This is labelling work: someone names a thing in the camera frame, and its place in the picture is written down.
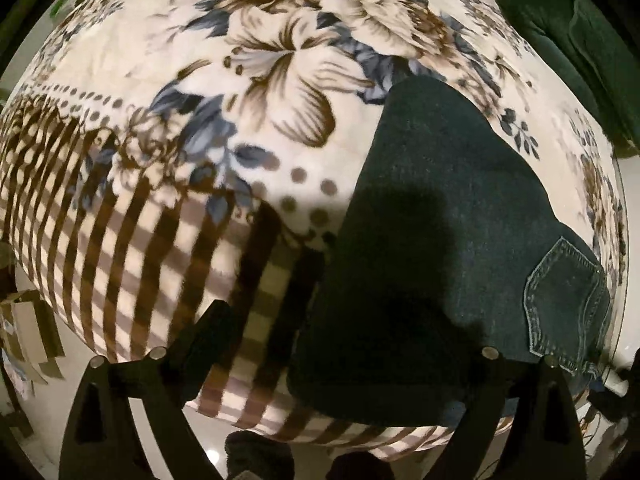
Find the dark blue denim jeans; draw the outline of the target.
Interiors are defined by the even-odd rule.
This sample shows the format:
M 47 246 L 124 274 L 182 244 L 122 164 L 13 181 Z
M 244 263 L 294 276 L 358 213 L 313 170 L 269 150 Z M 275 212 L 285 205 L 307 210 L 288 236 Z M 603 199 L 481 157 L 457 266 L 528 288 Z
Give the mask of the dark blue denim jeans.
M 453 427 L 490 387 L 485 348 L 554 356 L 581 392 L 610 309 L 598 258 L 529 164 L 460 92 L 415 76 L 386 99 L 288 388 L 335 419 Z

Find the cardboard box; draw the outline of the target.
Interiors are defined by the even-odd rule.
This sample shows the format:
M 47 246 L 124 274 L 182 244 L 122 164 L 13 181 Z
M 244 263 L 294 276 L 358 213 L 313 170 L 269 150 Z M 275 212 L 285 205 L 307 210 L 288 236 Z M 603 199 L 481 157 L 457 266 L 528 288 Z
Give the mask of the cardboard box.
M 35 290 L 1 300 L 1 345 L 6 362 L 21 378 L 47 385 L 62 377 L 56 362 L 65 356 L 58 324 Z

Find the floral and checked bed blanket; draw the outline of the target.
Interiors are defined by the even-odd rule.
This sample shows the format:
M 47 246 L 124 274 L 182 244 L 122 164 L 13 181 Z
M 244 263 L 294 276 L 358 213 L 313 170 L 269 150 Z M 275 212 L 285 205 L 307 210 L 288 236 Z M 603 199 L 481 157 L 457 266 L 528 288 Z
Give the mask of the floral and checked bed blanket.
M 386 99 L 415 76 L 465 96 L 598 258 L 600 377 L 623 271 L 612 144 L 496 0 L 85 0 L 2 112 L 2 238 L 113 362 L 228 302 L 206 416 L 389 460 L 445 443 L 455 426 L 335 419 L 288 388 Z

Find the dark green folded garment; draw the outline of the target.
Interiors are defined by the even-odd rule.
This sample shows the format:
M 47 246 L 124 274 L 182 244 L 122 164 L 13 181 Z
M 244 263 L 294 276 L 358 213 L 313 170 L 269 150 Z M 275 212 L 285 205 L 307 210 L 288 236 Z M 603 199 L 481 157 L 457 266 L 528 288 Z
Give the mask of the dark green folded garment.
M 639 61 L 591 0 L 496 0 L 616 150 L 639 151 Z

